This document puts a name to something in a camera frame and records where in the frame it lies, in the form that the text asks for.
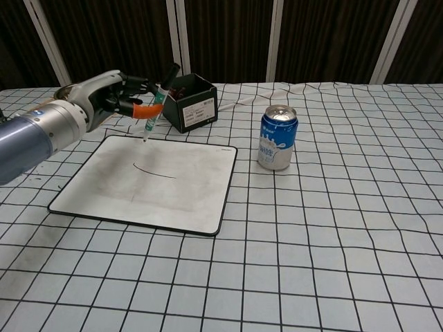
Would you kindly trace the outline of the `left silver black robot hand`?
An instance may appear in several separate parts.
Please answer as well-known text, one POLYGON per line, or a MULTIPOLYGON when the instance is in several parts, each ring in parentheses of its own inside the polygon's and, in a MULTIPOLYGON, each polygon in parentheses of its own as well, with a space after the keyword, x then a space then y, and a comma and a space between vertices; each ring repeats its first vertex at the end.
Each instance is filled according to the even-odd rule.
POLYGON ((69 93, 68 102, 86 113, 87 131, 90 132, 115 113, 145 120, 159 115, 163 110, 161 105, 144 106, 143 101, 135 97, 146 93, 162 97, 167 94, 162 86, 144 77, 112 70, 76 84, 69 93))

